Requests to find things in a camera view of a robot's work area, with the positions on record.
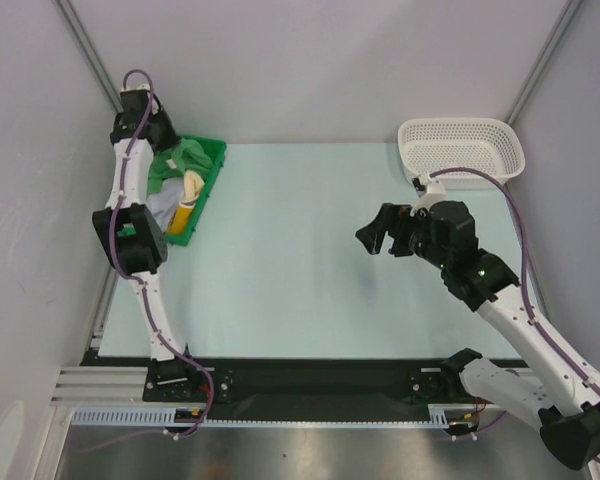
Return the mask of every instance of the gray floor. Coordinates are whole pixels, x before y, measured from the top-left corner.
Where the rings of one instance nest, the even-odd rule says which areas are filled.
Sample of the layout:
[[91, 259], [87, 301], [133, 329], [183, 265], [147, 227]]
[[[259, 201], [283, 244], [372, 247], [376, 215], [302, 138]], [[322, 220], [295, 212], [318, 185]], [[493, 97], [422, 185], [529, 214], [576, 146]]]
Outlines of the gray floor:
[[205, 428], [177, 443], [145, 435], [80, 452], [130, 431], [72, 427], [56, 480], [591, 478], [560, 465], [513, 418], [477, 442], [427, 430]]

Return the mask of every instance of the cable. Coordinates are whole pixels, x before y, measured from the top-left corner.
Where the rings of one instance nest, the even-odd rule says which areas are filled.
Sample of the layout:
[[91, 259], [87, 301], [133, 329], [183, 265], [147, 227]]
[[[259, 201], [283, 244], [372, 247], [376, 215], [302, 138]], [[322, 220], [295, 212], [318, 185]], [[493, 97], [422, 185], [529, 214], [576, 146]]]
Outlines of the cable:
[[153, 318], [153, 314], [151, 312], [151, 305], [149, 304], [149, 296], [147, 294], [147, 284], [144, 282], [144, 280], [141, 277], [139, 277], [137, 275], [129, 275], [122, 269], [122, 266], [120, 264], [120, 259], [118, 258], [118, 253], [116, 252], [116, 232], [115, 232], [116, 228], [115, 227], [116, 227], [116, 220], [118, 218], [118, 213], [120, 212], [120, 208], [122, 207], [122, 203], [124, 202], [124, 198], [125, 198], [124, 186], [125, 186], [125, 176], [126, 176], [126, 172], [127, 172], [127, 163], [130, 160], [129, 155], [131, 154], [131, 150], [133, 149], [134, 144], [138, 140], [138, 137], [142, 133], [142, 130], [149, 119], [149, 115], [151, 114], [151, 108], [153, 106], [153, 102], [155, 99], [155, 93], [154, 93], [154, 89], [153, 89], [153, 81], [151, 80], [151, 77], [149, 77], [149, 75], [144, 70], [140, 70], [140, 69], [129, 70], [126, 73], [126, 75], [124, 76], [124, 79], [122, 81], [123, 88], [125, 88], [125, 89], [127, 88], [127, 80], [134, 73], [139, 73], [146, 78], [147, 83], [149, 84], [149, 101], [147, 103], [147, 107], [145, 108], [144, 114], [142, 115], [142, 119], [140, 120], [140, 123], [138, 124], [135, 131], [133, 132], [133, 135], [131, 136], [131, 140], [129, 140], [127, 148], [125, 149], [125, 156], [122, 158], [122, 165], [120, 167], [120, 182], [119, 182], [118, 201], [116, 202], [113, 212], [111, 213], [111, 219], [109, 222], [109, 250], [111, 252], [111, 263], [113, 263], [113, 267], [118, 272], [118, 274], [124, 279], [134, 280], [134, 281], [138, 282], [138, 285], [142, 292], [142, 301], [144, 304], [145, 312], [147, 314], [147, 320], [149, 322], [151, 330], [155, 334], [158, 341], [167, 350], [169, 350], [169, 352], [171, 352], [174, 357], [182, 360], [183, 362], [187, 363], [188, 365], [191, 365], [192, 367], [194, 367], [196, 370], [202, 372], [203, 375], [206, 377], [207, 382], [209, 383], [209, 394], [207, 395], [207, 402], [206, 402], [206, 407], [205, 407], [204, 412], [202, 413], [202, 415], [200, 415], [200, 417], [198, 417], [197, 419], [194, 420], [193, 425], [190, 428], [185, 430], [182, 434], [174, 435], [173, 438], [175, 440], [177, 440], [181, 436], [186, 437], [186, 436], [191, 435], [198, 429], [200, 424], [202, 422], [204, 422], [204, 420], [207, 418], [209, 410], [211, 409], [211, 405], [213, 403], [213, 397], [214, 397], [215, 392], [214, 392], [214, 387], [213, 387], [213, 378], [211, 378], [211, 374], [202, 365], [200, 365], [198, 362], [193, 360], [191, 357], [189, 357], [187, 355], [183, 355], [182, 353], [178, 352], [164, 338], [164, 336], [162, 335], [162, 332], [158, 329], [158, 327], [155, 323], [155, 320]]
[[[431, 176], [431, 178], [435, 178], [440, 175], [444, 175], [446, 173], [471, 173], [473, 175], [477, 175], [479, 177], [484, 178], [489, 183], [493, 184], [505, 196], [505, 198], [507, 199], [507, 202], [509, 203], [509, 206], [511, 207], [511, 211], [513, 212], [515, 221], [518, 225], [518, 231], [520, 232], [520, 245], [522, 248], [522, 262], [521, 262], [522, 265], [520, 268], [520, 275], [522, 276], [522, 280], [521, 280], [520, 290], [522, 293], [522, 303], [524, 304], [524, 308], [527, 312], [527, 315], [529, 316], [529, 319], [533, 321], [532, 323], [536, 327], [536, 330], [538, 331], [540, 336], [547, 342], [547, 344], [556, 352], [556, 354], [558, 354], [558, 356], [560, 358], [562, 358], [562, 360], [567, 365], [569, 365], [569, 367], [574, 372], [576, 372], [576, 374], [585, 382], [585, 385], [588, 385], [589, 387], [591, 387], [591, 389], [594, 392], [596, 392], [596, 394], [600, 397], [600, 387], [589, 378], [589, 375], [587, 375], [587, 372], [585, 372], [580, 367], [580, 365], [578, 365], [578, 363], [575, 362], [569, 356], [569, 354], [567, 352], [565, 352], [564, 349], [562, 349], [562, 347], [560, 347], [560, 345], [558, 345], [558, 343], [551, 337], [549, 332], [547, 332], [547, 330], [542, 326], [542, 324], [539, 321], [537, 321], [537, 320], [534, 321], [534, 318], [536, 315], [535, 315], [535, 312], [533, 311], [533, 306], [531, 305], [531, 300], [529, 298], [529, 286], [528, 286], [528, 282], [527, 282], [527, 266], [528, 266], [528, 261], [529, 261], [529, 246], [527, 244], [527, 232], [525, 229], [524, 222], [522, 221], [522, 215], [520, 213], [520, 210], [518, 209], [518, 206], [516, 205], [516, 202], [513, 199], [513, 196], [511, 195], [511, 193], [509, 193], [509, 191], [506, 188], [504, 188], [504, 186], [500, 182], [498, 182], [495, 178], [493, 178], [492, 176], [490, 176], [484, 172], [481, 172], [480, 170], [476, 170], [474, 168], [467, 168], [467, 167], [444, 168], [442, 170], [438, 170], [437, 172], [430, 174], [430, 176]], [[598, 458], [596, 458], [595, 461], [600, 463], [600, 459], [598, 459]]]

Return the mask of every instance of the perforated basket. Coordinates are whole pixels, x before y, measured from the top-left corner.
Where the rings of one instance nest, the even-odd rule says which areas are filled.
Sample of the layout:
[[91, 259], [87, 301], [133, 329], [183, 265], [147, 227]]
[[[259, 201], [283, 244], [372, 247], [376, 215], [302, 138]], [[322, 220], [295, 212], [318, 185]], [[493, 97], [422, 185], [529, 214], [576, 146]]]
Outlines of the perforated basket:
[[[402, 124], [398, 146], [407, 179], [449, 167], [469, 167], [504, 184], [524, 170], [524, 153], [513, 129], [492, 118], [418, 118]], [[490, 188], [468, 173], [439, 177], [446, 188]]]

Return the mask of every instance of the light blue table surface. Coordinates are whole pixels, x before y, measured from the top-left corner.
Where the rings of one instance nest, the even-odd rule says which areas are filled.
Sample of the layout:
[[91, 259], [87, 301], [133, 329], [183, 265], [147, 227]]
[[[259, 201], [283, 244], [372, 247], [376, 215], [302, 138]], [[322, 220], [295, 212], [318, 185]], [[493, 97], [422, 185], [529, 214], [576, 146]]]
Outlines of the light blue table surface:
[[[519, 355], [417, 257], [367, 254], [354, 233], [383, 202], [415, 203], [393, 144], [230, 145], [190, 244], [163, 287], [196, 357], [432, 358], [465, 347]], [[450, 190], [480, 244], [519, 271], [502, 194]], [[384, 250], [390, 240], [385, 241]], [[130, 285], [118, 281], [101, 356], [148, 356]]]

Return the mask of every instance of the green plastic bin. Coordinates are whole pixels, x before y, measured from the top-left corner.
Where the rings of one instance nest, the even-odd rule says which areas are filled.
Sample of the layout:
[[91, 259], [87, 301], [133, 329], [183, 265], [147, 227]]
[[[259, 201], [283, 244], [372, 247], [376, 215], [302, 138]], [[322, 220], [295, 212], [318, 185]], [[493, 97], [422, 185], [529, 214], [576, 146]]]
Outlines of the green plastic bin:
[[200, 219], [200, 215], [202, 215], [202, 210], [204, 210], [204, 206], [207, 203], [207, 199], [209, 198], [209, 194], [211, 193], [211, 189], [213, 188], [214, 183], [216, 183], [216, 178], [218, 178], [218, 173], [220, 173], [220, 168], [224, 165], [224, 154], [227, 150], [226, 142], [222, 142], [220, 140], [212, 140], [210, 138], [201, 138], [195, 137], [193, 135], [180, 135], [182, 138], [197, 140], [204, 153], [209, 155], [209, 158], [213, 161], [213, 166], [211, 168], [211, 172], [209, 172], [209, 176], [205, 180], [204, 188], [202, 189], [202, 193], [200, 193], [200, 197], [196, 202], [196, 206], [193, 207], [193, 212], [189, 217], [189, 221], [187, 222], [187, 226], [184, 229], [182, 235], [167, 235], [167, 240], [169, 243], [173, 245], [181, 245], [185, 246], [191, 240], [191, 236], [196, 229], [196, 225], [198, 220]]

